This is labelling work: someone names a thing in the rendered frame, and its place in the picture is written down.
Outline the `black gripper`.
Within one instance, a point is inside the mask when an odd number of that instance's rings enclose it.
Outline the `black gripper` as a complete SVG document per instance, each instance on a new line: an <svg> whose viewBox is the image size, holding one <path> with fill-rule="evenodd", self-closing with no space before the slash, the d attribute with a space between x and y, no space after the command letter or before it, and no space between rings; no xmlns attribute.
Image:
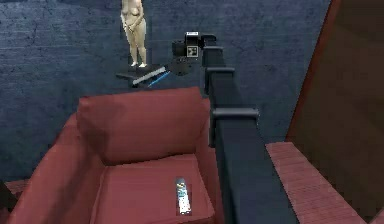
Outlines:
<svg viewBox="0 0 384 224"><path fill-rule="evenodd" d="M172 43L172 55L173 58L171 61L171 71L177 76L186 75L191 69L191 64L189 63L189 59L187 58L186 46L183 41L177 40ZM138 85L139 83L146 81L161 73L163 74L147 86L150 88L170 74L170 71L166 72L166 67L160 67L157 70L151 71L148 74L133 80L132 85Z"/></svg>

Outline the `beige figure statue black base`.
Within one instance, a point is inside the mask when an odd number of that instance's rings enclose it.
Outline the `beige figure statue black base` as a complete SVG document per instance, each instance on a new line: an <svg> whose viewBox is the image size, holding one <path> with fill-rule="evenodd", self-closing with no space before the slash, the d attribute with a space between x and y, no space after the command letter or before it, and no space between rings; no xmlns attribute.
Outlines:
<svg viewBox="0 0 384 224"><path fill-rule="evenodd" d="M159 76L148 77L148 74L152 74L160 66L147 63L145 47L147 26L142 0L121 0L120 18L129 44L132 63L127 72L117 73L116 76L120 79L130 80L133 88L139 87L146 81L149 82L148 87L151 88L159 82Z"/></svg>

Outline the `grey remote control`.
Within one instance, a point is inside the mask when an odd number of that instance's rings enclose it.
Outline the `grey remote control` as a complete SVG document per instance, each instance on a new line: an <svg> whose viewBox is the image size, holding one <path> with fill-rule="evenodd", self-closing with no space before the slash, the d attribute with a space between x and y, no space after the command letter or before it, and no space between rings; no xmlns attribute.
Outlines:
<svg viewBox="0 0 384 224"><path fill-rule="evenodd" d="M190 215L192 213L191 203L189 199L188 187L184 178L177 178L176 182L176 196L178 213L180 215Z"/></svg>

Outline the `brown wooden door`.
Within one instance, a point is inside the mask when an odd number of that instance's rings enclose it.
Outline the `brown wooden door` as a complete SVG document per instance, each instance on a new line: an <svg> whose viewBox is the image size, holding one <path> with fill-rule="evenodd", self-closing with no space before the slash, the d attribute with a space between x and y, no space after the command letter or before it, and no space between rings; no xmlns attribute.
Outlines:
<svg viewBox="0 0 384 224"><path fill-rule="evenodd" d="M384 0L330 0L286 138L384 224Z"/></svg>

